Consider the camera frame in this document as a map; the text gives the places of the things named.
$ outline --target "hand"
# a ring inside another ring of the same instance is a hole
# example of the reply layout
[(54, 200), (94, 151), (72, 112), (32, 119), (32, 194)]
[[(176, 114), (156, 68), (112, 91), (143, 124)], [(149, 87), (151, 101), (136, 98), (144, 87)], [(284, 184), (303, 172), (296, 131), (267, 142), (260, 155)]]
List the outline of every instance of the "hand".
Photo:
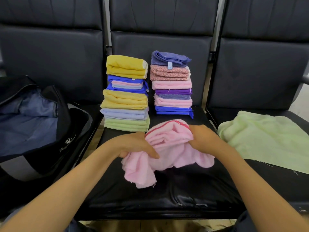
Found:
[(189, 125), (194, 139), (189, 144), (198, 151), (217, 157), (223, 148), (230, 147), (205, 125)]
[(146, 152), (154, 159), (160, 158), (155, 149), (145, 140), (145, 134), (142, 132), (124, 134), (114, 137), (109, 141), (113, 142), (114, 147), (119, 148), (119, 157), (124, 158), (130, 152)]

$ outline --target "red stripe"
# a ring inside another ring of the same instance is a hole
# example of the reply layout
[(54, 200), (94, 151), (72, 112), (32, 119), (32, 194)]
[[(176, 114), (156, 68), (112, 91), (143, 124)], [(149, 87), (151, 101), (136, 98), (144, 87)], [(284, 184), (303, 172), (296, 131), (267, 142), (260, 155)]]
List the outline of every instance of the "red stripe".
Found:
[(165, 124), (161, 125), (160, 127), (157, 127), (155, 129), (150, 130), (148, 133), (146, 133), (145, 137), (147, 137), (147, 135), (150, 134), (152, 131), (155, 131), (155, 130), (157, 130), (159, 128), (162, 128), (164, 125), (166, 125), (166, 124), (168, 124), (170, 122), (176, 122), (177, 124), (180, 124), (180, 125), (186, 127), (187, 129), (190, 129), (189, 126), (187, 124), (184, 124), (183, 122), (176, 121), (176, 120), (170, 120), (170, 121), (166, 122)]

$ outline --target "armrest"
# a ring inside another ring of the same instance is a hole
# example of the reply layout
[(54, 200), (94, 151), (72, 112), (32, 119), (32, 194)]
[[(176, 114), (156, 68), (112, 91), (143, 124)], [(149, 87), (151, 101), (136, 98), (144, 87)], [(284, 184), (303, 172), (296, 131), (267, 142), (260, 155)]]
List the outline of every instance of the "armrest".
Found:
[(309, 85), (309, 75), (303, 76), (302, 82)]

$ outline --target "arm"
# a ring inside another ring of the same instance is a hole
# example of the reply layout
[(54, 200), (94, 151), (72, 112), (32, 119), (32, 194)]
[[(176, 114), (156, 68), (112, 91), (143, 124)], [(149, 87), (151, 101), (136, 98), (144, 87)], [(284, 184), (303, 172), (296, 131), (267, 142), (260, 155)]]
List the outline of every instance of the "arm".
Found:
[(190, 126), (193, 148), (220, 160), (232, 177), (257, 231), (309, 231), (309, 225), (226, 142), (205, 125)]
[(145, 151), (153, 158), (159, 157), (145, 141), (144, 133), (110, 139), (23, 207), (0, 228), (0, 232), (64, 231), (111, 162), (118, 156), (125, 157), (129, 152), (139, 151)]

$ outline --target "black bag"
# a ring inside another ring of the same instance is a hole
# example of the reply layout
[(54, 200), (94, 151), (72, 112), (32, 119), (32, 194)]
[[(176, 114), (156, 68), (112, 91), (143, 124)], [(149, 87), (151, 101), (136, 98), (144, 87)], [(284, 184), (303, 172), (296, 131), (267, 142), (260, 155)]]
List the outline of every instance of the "black bag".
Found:
[(27, 76), (0, 77), (0, 216), (14, 195), (31, 200), (52, 183), (91, 123), (55, 86), (41, 91)]

